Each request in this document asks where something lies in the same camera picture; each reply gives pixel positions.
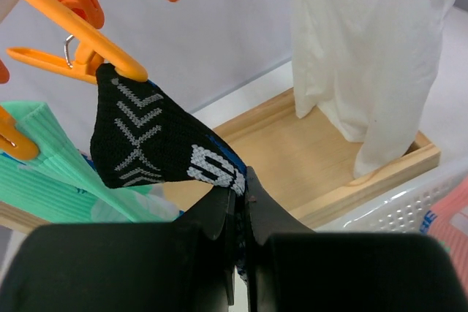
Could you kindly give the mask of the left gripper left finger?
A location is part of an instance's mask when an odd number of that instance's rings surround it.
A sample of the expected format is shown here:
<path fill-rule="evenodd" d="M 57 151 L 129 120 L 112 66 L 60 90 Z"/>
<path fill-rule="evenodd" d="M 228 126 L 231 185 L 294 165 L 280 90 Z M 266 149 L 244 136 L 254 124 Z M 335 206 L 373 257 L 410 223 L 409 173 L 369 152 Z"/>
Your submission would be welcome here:
<path fill-rule="evenodd" d="M 214 187 L 172 222 L 53 224 L 21 244 L 3 311 L 227 311 L 235 193 Z"/>

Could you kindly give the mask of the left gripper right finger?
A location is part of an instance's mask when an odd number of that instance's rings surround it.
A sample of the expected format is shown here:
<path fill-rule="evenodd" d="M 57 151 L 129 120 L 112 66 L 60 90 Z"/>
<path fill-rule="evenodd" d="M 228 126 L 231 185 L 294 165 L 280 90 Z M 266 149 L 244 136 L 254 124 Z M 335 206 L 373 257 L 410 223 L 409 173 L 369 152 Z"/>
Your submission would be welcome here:
<path fill-rule="evenodd" d="M 245 195 L 251 311 L 465 311 L 447 252 L 419 234 L 315 232 L 263 188 Z"/>

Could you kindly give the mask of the black sock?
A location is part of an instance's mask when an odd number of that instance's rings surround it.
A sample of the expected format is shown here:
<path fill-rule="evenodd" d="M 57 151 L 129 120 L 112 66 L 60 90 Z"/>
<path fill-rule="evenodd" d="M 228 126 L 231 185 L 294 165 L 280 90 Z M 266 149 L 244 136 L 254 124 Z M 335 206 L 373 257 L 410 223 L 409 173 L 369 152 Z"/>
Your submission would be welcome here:
<path fill-rule="evenodd" d="M 233 191 L 235 266 L 248 280 L 244 234 L 247 166 L 212 129 L 150 80 L 136 82 L 112 64 L 96 72 L 98 102 L 91 158 L 111 189 L 197 180 Z"/>

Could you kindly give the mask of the pink patterned sock front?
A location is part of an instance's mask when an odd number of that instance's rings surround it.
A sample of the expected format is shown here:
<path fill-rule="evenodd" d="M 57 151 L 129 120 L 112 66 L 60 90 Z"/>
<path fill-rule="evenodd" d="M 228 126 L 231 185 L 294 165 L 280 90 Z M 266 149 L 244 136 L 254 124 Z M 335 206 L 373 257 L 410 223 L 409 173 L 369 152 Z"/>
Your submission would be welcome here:
<path fill-rule="evenodd" d="M 455 265 L 467 266 L 467 178 L 430 207 L 419 231 L 438 240 Z"/>

